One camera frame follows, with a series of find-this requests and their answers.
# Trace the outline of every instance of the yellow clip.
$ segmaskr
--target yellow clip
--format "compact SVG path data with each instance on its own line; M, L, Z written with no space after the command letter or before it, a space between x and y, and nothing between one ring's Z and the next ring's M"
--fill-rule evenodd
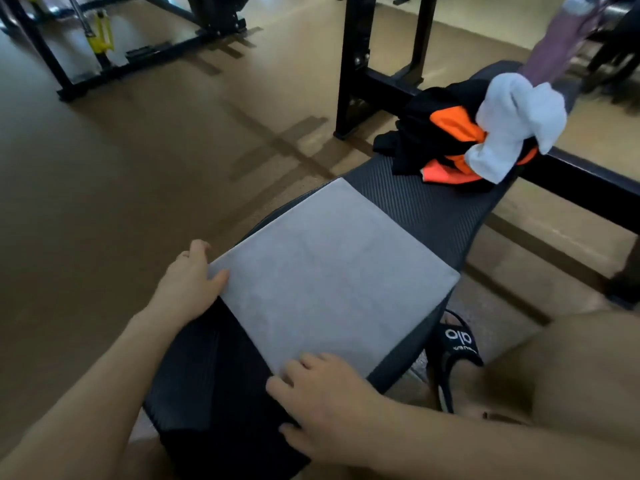
M98 35L87 37L94 54L103 54L107 50L113 50L113 34L109 17L102 10L95 14L95 25Z

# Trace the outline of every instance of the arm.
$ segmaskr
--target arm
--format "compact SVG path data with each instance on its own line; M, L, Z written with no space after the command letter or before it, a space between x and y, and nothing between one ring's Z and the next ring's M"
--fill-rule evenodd
M0 463L0 480L108 479L156 369L182 327L211 306L228 272L207 280L207 244L193 241L148 306Z
M396 403L333 355L305 354L286 376L267 392L300 424L281 426L287 442L313 460L416 480L630 480L640 470L633 449Z

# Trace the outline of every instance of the squat rack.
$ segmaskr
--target squat rack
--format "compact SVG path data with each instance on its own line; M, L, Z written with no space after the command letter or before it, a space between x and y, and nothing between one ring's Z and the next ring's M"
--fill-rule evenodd
M34 49L58 81L60 85L58 95L65 102L84 96L90 89L97 88L112 80L121 79L133 72L155 65L174 61L185 53L210 44L216 39L246 30L246 22L244 19L238 18L233 4L224 4L217 0L188 0L192 10L188 11L178 6L173 0L144 0L188 22L199 25L200 28L192 38L179 43L165 42L130 50L126 53L127 63L117 65L112 63L106 55L107 50L113 48L113 40L111 37L104 36L105 31L110 34L110 28L108 21L103 22L102 9L130 0L92 0L82 4L76 0L69 0L71 7L52 9L43 9L37 0L29 0L33 7L33 13L27 13L20 0L1 1L4 2L7 11L0 3L0 22L2 22L0 28L11 36L17 35L19 28L22 28ZM102 36L96 34L86 19L85 13L92 10L98 10L97 31L101 32ZM100 64L100 72L70 77L44 39L39 25L71 16L78 17L82 24L85 37Z
M347 0L336 128L339 139L352 134L373 113L396 116L420 93L425 56L437 0L422 0L411 62L388 76L368 67L376 0ZM528 163L520 177L629 231L640 233L640 182L554 147ZM624 270L606 284L607 297L627 308L640 302L640 241Z

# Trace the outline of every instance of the gym floor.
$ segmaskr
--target gym floor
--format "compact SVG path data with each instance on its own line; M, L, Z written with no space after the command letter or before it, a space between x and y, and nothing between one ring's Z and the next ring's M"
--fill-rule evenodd
M28 44L0 34L0 455L116 338L190 239L208 240L219 255L270 211L366 161L368 143L392 128L380 113L349 141L332 138L344 7L251 0L245 38L70 105ZM392 73L410 59L416 16L405 9L376 10L373 68ZM194 30L139 0L109 14L114 61ZM75 21L46 34L70 73L92 69ZM424 85L527 55L436 23ZM582 98L558 146L640 179L638 121L601 96ZM521 180L495 214L606 276L635 239ZM541 321L612 307L487 226L468 263L451 306L468 317L488 360ZM408 374L393 394L423 392Z

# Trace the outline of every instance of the black and orange clothing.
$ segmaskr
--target black and orange clothing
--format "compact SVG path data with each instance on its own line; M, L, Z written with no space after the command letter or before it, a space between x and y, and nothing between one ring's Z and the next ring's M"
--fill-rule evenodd
M490 81L470 79L429 88L413 97L396 122L397 131L379 135L373 150L393 157L394 175L420 174L425 182L464 184L482 180L465 163L465 153L484 143L475 116ZM537 154L535 138L525 140L518 164Z

